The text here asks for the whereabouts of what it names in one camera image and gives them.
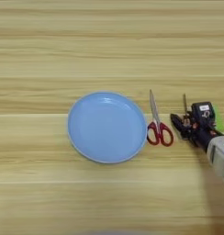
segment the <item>red handle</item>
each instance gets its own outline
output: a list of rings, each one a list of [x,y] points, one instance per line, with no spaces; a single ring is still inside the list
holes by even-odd
[[[170,136],[169,142],[166,142],[164,139],[164,135],[163,135],[164,131],[167,131]],[[165,124],[161,123],[160,124],[160,132],[161,132],[160,139],[161,139],[162,145],[164,145],[166,147],[171,146],[174,143],[174,135],[173,135],[172,131]]]
[[[151,138],[149,137],[149,130],[152,129],[154,136],[155,136],[155,141],[152,141]],[[157,126],[154,122],[152,122],[149,126],[148,126],[148,134],[147,134],[147,141],[151,144],[151,145],[158,145],[160,143],[160,135],[158,133],[158,129]]]

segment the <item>light blue plate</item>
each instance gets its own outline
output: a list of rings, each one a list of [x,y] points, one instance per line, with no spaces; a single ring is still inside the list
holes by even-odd
[[[68,117],[70,140],[82,155],[101,163],[129,160],[147,137],[145,117],[123,95],[98,92],[84,96]]]

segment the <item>scissors blade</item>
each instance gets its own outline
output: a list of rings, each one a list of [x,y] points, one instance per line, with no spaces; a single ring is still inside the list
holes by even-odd
[[[159,128],[161,121],[160,121],[158,108],[156,106],[156,102],[155,102],[152,90],[150,90],[150,102],[151,102],[151,111],[152,111],[153,119],[156,120],[156,122],[158,124],[158,128]]]

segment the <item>wooden table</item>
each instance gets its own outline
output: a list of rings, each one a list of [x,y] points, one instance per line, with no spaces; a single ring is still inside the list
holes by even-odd
[[[224,234],[224,188],[205,153],[178,139],[133,160],[90,162],[67,113],[97,90],[164,122],[212,101],[224,119],[224,1],[0,1],[0,234]]]

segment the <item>scissors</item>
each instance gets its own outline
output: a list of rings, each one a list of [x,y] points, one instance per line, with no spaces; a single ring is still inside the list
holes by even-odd
[[[158,108],[156,106],[156,102],[152,93],[152,90],[150,90],[150,102],[151,102],[151,111],[152,111],[152,116],[153,116],[153,121],[152,123],[148,126],[148,135],[147,135],[147,141],[151,145],[158,145],[161,143],[163,146],[169,147],[174,143],[174,135],[172,131],[160,121],[159,113],[158,113]],[[149,130],[152,129],[154,133],[155,140],[151,140],[149,137]],[[167,132],[170,136],[169,142],[165,141],[164,132]]]

